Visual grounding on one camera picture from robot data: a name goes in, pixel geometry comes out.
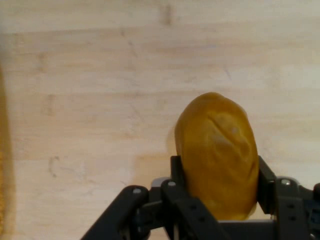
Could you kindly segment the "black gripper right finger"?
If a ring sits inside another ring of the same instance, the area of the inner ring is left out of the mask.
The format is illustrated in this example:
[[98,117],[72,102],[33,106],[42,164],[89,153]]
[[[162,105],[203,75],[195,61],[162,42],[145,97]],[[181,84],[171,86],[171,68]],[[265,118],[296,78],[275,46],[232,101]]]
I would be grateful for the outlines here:
[[276,240],[320,238],[320,184],[307,189],[295,179],[276,176],[261,156],[257,201],[274,217]]

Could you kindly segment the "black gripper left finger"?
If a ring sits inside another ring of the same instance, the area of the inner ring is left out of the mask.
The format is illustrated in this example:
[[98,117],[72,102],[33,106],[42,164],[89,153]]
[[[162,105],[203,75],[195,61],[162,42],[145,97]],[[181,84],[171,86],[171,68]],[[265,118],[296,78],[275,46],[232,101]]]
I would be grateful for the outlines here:
[[180,156],[160,186],[125,187],[84,234],[84,240],[147,240],[164,228],[170,240],[223,240],[225,232],[203,203],[185,189]]

